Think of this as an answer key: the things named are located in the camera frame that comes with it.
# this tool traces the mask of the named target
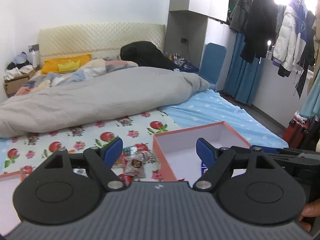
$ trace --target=bedside table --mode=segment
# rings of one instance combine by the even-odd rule
[[[8,97],[12,97],[15,95],[15,93],[18,91],[18,89],[30,78],[32,78],[35,73],[39,70],[40,68],[34,68],[34,71],[30,71],[28,74],[22,74],[20,76],[16,76],[12,80],[5,80],[4,81],[4,91],[7,94]]]

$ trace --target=gray blanket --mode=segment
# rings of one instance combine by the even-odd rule
[[[135,67],[9,98],[0,105],[0,137],[43,133],[179,104],[209,88],[193,73]]]

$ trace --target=tufted cream headboard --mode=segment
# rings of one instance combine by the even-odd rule
[[[92,58],[115,57],[122,46],[151,41],[164,51],[165,25],[148,23],[92,23],[39,31],[41,65],[45,59],[91,53]]]

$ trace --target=human hand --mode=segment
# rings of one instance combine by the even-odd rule
[[[317,199],[304,206],[304,209],[299,217],[300,225],[308,232],[311,231],[311,225],[301,221],[304,217],[317,217],[320,216],[320,199]]]

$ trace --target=drawer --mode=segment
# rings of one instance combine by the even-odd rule
[[[4,90],[7,95],[9,94],[15,94],[18,89],[26,82],[29,81],[28,77],[20,78],[17,80],[9,81],[4,83]]]

